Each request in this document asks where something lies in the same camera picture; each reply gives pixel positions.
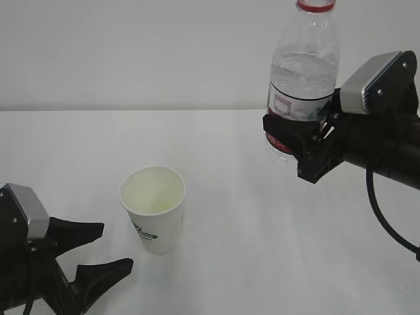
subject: green logo on cup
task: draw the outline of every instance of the green logo on cup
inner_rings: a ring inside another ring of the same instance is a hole
[[[148,241],[156,240],[158,238],[157,235],[153,235],[153,234],[143,231],[143,228],[137,225],[136,223],[133,222],[133,224],[134,224],[134,227],[136,228],[137,233],[140,235],[141,238]]]

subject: robotic arm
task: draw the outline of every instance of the robotic arm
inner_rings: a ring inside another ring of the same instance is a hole
[[[316,184],[344,161],[366,169],[373,212],[383,228],[420,262],[419,246],[405,240],[387,222],[373,188],[373,173],[377,173],[420,189],[416,71],[412,51],[373,57],[335,90],[325,122],[265,115],[263,124],[295,156],[301,179]]]
[[[77,266],[69,282],[56,261],[61,254],[102,236],[102,223],[78,223],[49,217],[29,187],[0,188],[0,314],[44,299],[56,314],[80,315],[131,273],[132,259]]]

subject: white paper cup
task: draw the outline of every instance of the white paper cup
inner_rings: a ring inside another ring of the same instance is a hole
[[[164,166],[145,167],[122,182],[119,200],[149,253],[165,255],[179,244],[184,197],[184,180]]]

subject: white label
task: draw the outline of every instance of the white label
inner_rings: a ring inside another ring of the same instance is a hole
[[[316,100],[293,98],[280,92],[272,83],[268,92],[267,108],[276,115],[296,121],[321,121],[326,116],[326,104],[333,98],[328,95]]]

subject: white table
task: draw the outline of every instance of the white table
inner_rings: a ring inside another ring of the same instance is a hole
[[[263,114],[3,112],[0,182],[31,186],[51,216],[105,223],[101,239],[59,258],[69,279],[77,264],[135,260],[89,314],[420,313],[420,263],[379,226],[364,170],[299,180],[267,158]],[[129,173],[160,164],[188,190],[182,245],[165,257],[143,250],[117,200]],[[389,221],[419,243],[420,192],[376,184]],[[49,312],[38,301],[32,314]]]

